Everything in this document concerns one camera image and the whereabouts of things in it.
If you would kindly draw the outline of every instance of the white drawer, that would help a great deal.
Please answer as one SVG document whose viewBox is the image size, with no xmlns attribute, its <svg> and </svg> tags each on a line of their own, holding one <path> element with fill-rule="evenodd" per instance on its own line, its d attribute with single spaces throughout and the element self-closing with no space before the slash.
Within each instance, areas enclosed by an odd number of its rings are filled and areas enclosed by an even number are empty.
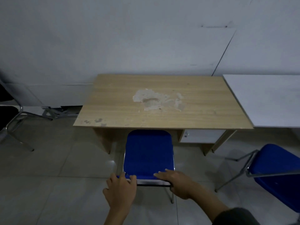
<svg viewBox="0 0 300 225">
<path fill-rule="evenodd" d="M 215 143 L 225 130 L 185 130 L 181 143 Z"/>
</svg>

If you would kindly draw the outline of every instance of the white table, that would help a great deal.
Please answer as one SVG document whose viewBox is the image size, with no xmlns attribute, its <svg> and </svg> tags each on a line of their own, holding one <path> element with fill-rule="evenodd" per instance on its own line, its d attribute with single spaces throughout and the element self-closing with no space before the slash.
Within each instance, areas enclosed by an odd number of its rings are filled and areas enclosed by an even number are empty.
<svg viewBox="0 0 300 225">
<path fill-rule="evenodd" d="M 223 75 L 255 127 L 300 128 L 300 75 Z"/>
</svg>

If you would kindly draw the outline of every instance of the dark sleeve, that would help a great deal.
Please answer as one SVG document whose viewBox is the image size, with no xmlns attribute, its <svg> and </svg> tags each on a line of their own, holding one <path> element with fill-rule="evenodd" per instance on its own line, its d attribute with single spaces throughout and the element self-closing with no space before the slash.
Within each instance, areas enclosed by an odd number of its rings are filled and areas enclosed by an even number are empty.
<svg viewBox="0 0 300 225">
<path fill-rule="evenodd" d="M 233 208 L 221 212 L 212 225 L 260 225 L 254 216 L 244 208 Z"/>
</svg>

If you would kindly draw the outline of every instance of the left hand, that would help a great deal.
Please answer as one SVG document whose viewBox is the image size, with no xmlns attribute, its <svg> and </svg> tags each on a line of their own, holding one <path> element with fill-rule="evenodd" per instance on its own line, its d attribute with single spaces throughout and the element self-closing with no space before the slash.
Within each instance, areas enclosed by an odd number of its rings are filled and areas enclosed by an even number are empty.
<svg viewBox="0 0 300 225">
<path fill-rule="evenodd" d="M 130 180 L 130 183 L 126 180 L 124 172 L 119 178 L 112 173 L 110 178 L 107 179 L 108 189 L 103 189 L 103 194 L 111 210 L 121 210 L 129 213 L 130 206 L 137 192 L 137 177 L 131 175 Z"/>
</svg>

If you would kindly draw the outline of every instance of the peeling desk surface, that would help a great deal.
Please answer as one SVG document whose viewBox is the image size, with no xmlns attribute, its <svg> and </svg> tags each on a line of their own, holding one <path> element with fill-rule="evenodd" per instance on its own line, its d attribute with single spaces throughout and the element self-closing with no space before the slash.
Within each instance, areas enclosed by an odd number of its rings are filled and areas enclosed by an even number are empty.
<svg viewBox="0 0 300 225">
<path fill-rule="evenodd" d="M 74 126 L 252 129 L 223 77 L 99 74 Z"/>
</svg>

